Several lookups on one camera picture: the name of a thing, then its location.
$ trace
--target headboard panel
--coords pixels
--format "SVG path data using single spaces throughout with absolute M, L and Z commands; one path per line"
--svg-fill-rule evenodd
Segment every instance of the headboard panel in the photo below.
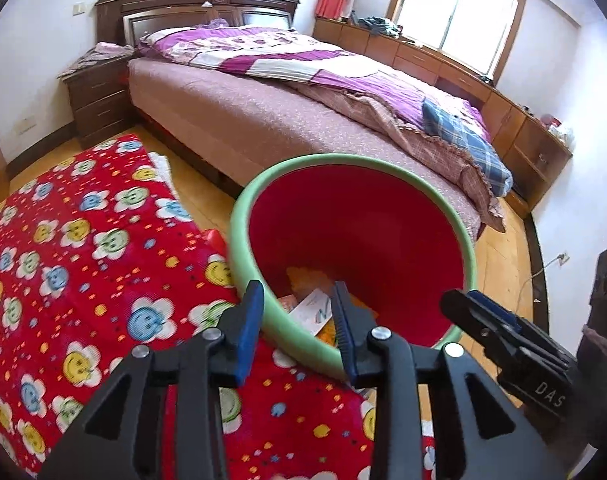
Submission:
M 212 7 L 202 7 L 206 2 Z M 221 17 L 231 25 L 290 27 L 299 0 L 99 0 L 96 40 L 134 44 L 161 28 L 189 27 Z

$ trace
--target white tag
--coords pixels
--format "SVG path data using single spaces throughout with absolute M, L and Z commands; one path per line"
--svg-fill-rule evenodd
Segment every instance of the white tag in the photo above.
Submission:
M 315 288 L 292 310 L 290 316 L 294 317 L 312 335 L 317 335 L 332 317 L 330 297 L 322 290 Z

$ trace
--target white wall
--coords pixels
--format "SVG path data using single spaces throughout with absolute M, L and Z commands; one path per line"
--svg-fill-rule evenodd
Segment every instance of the white wall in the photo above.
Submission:
M 94 12 L 72 16 L 75 2 L 9 0 L 0 13 L 0 145 L 11 160 L 33 143 L 71 122 L 64 85 L 56 76 L 94 45 Z M 294 26 L 310 33 L 317 0 L 301 0 Z M 22 135 L 16 124 L 34 115 Z
M 570 261 L 546 270 L 551 335 L 575 351 L 599 253 L 607 248 L 607 22 L 601 14 L 581 28 L 558 117 L 572 124 L 573 159 L 535 208 L 544 261 L 568 251 Z
M 359 17 L 384 16 L 389 3 L 390 0 L 355 0 L 354 10 Z M 583 18 L 583 1 L 566 7 Z M 497 89 L 517 104 L 530 107 L 537 116 L 555 114 L 554 95 L 563 84 L 578 33 L 576 23 L 551 1 L 526 0 L 519 32 Z

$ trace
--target power cord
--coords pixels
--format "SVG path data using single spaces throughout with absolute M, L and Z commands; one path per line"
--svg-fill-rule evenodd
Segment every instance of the power cord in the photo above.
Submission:
M 517 310 L 519 309 L 519 305 L 521 304 L 521 295 L 523 294 L 523 289 L 525 288 L 525 285 L 528 282 L 531 282 L 537 276 L 539 276 L 539 274 L 541 274 L 542 272 L 544 272 L 545 269 L 547 269 L 548 267 L 550 267 L 557 260 L 562 261 L 563 260 L 563 254 L 557 254 L 552 260 L 550 260 L 547 264 L 545 264 L 541 268 L 541 270 L 538 270 L 532 276 L 530 276 L 527 280 L 525 280 L 525 282 L 523 282 L 523 285 L 521 286 L 521 289 L 519 290 L 519 297 L 517 298 Z

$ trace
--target blue plaid cloth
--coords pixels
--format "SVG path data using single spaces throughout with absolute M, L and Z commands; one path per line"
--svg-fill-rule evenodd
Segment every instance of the blue plaid cloth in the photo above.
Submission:
M 425 99 L 423 102 L 424 131 L 463 148 L 488 179 L 495 196 L 506 196 L 513 184 L 512 173 L 504 166 L 497 152 L 485 139 L 465 126 L 461 120 Z

